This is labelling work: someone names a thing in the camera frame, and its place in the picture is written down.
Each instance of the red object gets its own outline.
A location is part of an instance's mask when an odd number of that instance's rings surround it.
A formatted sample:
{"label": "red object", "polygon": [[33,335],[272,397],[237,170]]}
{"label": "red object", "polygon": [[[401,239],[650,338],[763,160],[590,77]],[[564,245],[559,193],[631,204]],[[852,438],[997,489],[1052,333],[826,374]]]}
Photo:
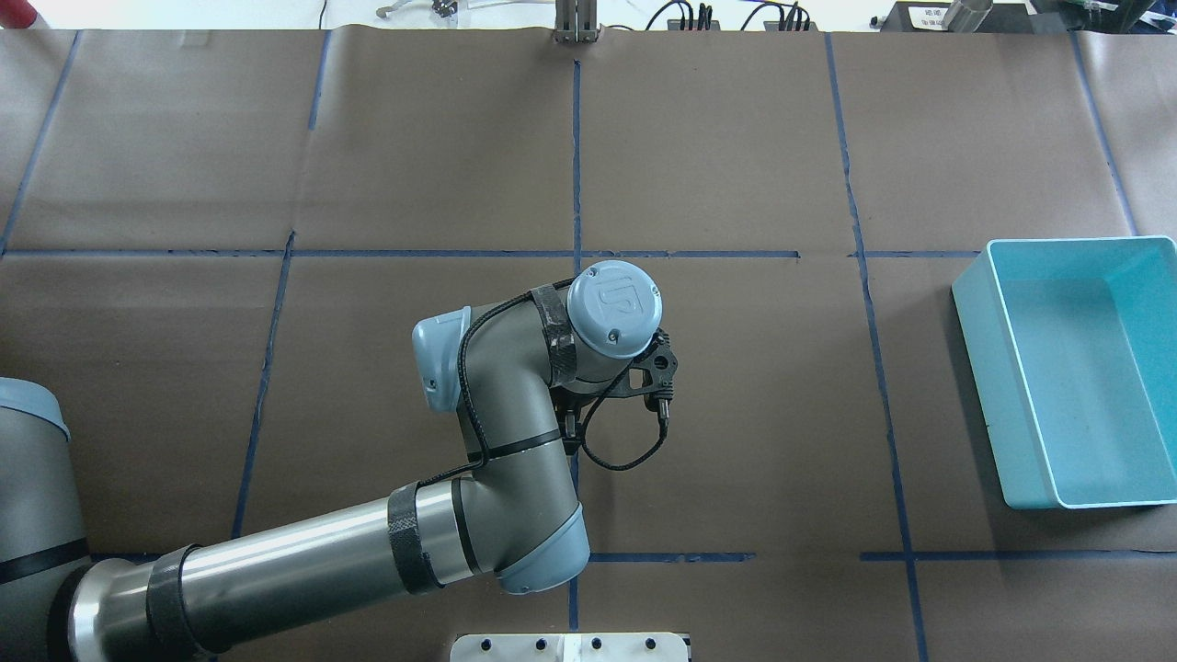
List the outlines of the red object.
{"label": "red object", "polygon": [[0,26],[5,29],[26,28],[36,20],[36,9],[28,0],[0,0]]}

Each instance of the white floor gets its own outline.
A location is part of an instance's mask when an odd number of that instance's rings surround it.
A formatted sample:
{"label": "white floor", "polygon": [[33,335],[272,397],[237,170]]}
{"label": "white floor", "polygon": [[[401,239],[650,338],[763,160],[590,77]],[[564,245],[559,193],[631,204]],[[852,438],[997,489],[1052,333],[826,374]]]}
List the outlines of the white floor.
{"label": "white floor", "polygon": [[[32,0],[41,16],[56,28],[107,29],[307,29],[319,24],[319,0]],[[599,0],[601,25],[645,27],[665,0]],[[450,20],[432,11],[432,0],[327,0],[324,27],[370,25],[388,28],[511,28],[552,27],[552,0],[459,0],[460,9]],[[823,31],[866,32],[872,15],[885,15],[892,0],[807,0],[803,6]],[[393,6],[387,18],[377,16],[381,6]],[[724,29],[737,29],[756,7],[745,0],[716,0],[714,18]],[[665,29],[665,18],[678,15],[670,8],[656,21]],[[763,26],[774,11],[762,11],[749,29]]]}

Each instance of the light blue joint cover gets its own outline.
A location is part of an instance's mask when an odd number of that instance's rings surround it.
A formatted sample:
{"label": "light blue joint cover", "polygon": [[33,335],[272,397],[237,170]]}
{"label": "light blue joint cover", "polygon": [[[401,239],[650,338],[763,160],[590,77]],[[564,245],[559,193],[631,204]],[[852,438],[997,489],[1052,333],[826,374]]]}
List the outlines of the light blue joint cover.
{"label": "light blue joint cover", "polygon": [[48,421],[60,428],[66,435],[66,441],[69,441],[69,429],[61,419],[58,398],[40,384],[0,377],[0,408],[22,411]]}
{"label": "light blue joint cover", "polygon": [[598,353],[633,358],[661,324],[661,292],[645,271],[627,262],[599,262],[572,282],[568,318]]}
{"label": "light blue joint cover", "polygon": [[556,588],[579,575],[587,564],[584,507],[577,505],[577,511],[554,534],[496,576],[503,590],[524,595]]}
{"label": "light blue joint cover", "polygon": [[433,411],[453,413],[461,397],[458,383],[458,346],[470,329],[470,306],[428,319],[413,327],[413,353],[421,376],[425,402]]}

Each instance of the velcro strap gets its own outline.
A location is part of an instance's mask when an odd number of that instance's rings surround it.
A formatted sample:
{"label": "velcro strap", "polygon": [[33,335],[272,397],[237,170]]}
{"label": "velcro strap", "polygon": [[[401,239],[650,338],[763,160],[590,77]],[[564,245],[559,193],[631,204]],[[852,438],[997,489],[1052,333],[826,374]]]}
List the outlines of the velcro strap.
{"label": "velcro strap", "polygon": [[159,557],[147,580],[147,621],[155,637],[160,660],[195,660],[212,657],[225,650],[208,650],[200,646],[184,607],[180,575],[184,560],[200,545],[192,544]]}
{"label": "velcro strap", "polygon": [[388,496],[388,544],[405,590],[424,595],[443,588],[421,549],[421,534],[417,528],[417,483]]}
{"label": "velcro strap", "polygon": [[567,384],[577,378],[577,345],[572,332],[568,309],[560,294],[551,285],[540,285],[531,291],[539,319],[544,324],[544,342],[547,345],[547,362],[552,366],[548,386]]}

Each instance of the ur logo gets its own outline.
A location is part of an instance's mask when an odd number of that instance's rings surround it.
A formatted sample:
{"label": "ur logo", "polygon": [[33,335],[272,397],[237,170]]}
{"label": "ur logo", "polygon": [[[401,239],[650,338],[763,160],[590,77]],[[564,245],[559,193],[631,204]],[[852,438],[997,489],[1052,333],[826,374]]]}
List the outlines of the ur logo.
{"label": "ur logo", "polygon": [[604,310],[623,315],[643,312],[641,300],[638,298],[638,289],[633,286],[632,278],[623,277],[603,283],[598,286],[597,297],[600,299]]}

